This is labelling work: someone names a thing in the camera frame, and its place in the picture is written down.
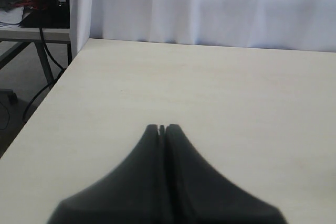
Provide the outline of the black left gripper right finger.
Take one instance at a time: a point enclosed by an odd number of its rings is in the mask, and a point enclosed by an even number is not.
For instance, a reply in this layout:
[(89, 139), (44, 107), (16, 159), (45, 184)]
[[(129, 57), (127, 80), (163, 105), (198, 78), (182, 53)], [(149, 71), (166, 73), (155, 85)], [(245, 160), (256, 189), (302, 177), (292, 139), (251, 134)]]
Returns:
[(281, 211), (220, 174), (177, 124), (165, 131), (165, 166), (175, 223), (286, 223)]

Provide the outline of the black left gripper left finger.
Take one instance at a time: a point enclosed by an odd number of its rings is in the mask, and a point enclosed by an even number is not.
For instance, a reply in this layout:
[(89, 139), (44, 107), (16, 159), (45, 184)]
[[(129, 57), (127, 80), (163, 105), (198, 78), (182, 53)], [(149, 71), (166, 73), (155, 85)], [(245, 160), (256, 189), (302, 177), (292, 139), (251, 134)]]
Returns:
[(148, 125), (107, 176), (62, 200), (48, 223), (164, 223), (159, 133)]

